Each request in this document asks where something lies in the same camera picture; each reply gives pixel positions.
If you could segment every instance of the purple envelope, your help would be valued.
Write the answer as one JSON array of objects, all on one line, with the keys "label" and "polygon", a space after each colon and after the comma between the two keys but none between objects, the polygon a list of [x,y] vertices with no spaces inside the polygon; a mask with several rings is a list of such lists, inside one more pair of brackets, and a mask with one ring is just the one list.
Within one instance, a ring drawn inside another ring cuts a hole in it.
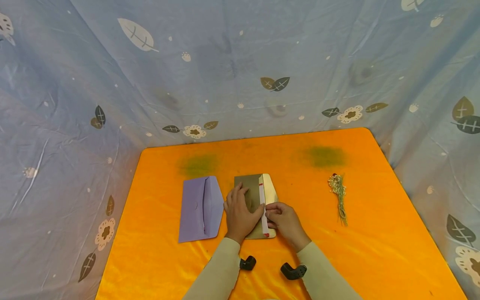
[{"label": "purple envelope", "polygon": [[214,238],[223,214],[223,196],[215,176],[183,182],[179,243]]}]

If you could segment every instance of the table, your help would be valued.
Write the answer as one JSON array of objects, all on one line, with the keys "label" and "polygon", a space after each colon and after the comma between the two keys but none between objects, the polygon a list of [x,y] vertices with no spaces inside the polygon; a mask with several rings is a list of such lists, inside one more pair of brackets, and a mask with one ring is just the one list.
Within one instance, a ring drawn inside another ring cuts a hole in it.
[{"label": "table", "polygon": [[[142,152],[97,300],[181,299],[225,235],[178,244],[183,181],[217,177],[224,196],[238,175],[269,173],[311,239],[364,299],[465,299],[374,137],[365,128],[148,148]],[[327,179],[345,176],[348,227]],[[246,240],[230,299],[309,299],[281,236]]]}]

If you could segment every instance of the fabric wall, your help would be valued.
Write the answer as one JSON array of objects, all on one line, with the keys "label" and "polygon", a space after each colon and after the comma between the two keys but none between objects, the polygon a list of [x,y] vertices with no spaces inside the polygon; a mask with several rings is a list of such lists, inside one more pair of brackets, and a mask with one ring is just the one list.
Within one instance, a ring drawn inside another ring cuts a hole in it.
[{"label": "fabric wall", "polygon": [[145,147],[352,127],[371,129],[480,297],[477,1],[0,0],[0,13],[0,299],[94,298]]}]

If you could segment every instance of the flower print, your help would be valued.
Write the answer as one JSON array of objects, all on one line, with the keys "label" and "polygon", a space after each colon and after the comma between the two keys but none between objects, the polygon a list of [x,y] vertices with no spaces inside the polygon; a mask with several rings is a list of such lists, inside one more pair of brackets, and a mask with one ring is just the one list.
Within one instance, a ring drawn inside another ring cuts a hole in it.
[{"label": "flower print", "polygon": [[464,246],[458,246],[455,252],[460,256],[455,259],[456,265],[480,288],[480,252]]},{"label": "flower print", "polygon": [[347,108],[343,114],[338,115],[337,120],[340,120],[344,124],[356,121],[362,117],[362,110],[363,107],[361,105],[357,105],[354,108]]},{"label": "flower print", "polygon": [[207,132],[203,131],[202,128],[198,125],[185,126],[183,134],[190,136],[194,139],[199,139],[207,135]]},{"label": "flower print", "polygon": [[95,236],[95,245],[98,245],[98,250],[102,251],[107,243],[112,239],[115,232],[115,219],[104,220],[100,226],[98,226],[98,233]]}]

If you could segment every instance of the hand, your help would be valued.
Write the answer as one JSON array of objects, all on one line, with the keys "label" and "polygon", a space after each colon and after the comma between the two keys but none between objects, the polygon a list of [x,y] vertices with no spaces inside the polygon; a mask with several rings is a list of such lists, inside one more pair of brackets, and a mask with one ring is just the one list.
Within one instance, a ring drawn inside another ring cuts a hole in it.
[{"label": "hand", "polygon": [[266,206],[265,215],[268,227],[278,229],[297,253],[312,241],[303,230],[293,207],[282,202],[270,203]]},{"label": "hand", "polygon": [[241,245],[245,237],[253,230],[258,220],[264,214],[265,205],[262,204],[252,214],[245,204],[245,193],[248,188],[242,188],[240,182],[227,195],[227,201],[223,203],[223,209],[227,213],[226,238],[232,239]]}]

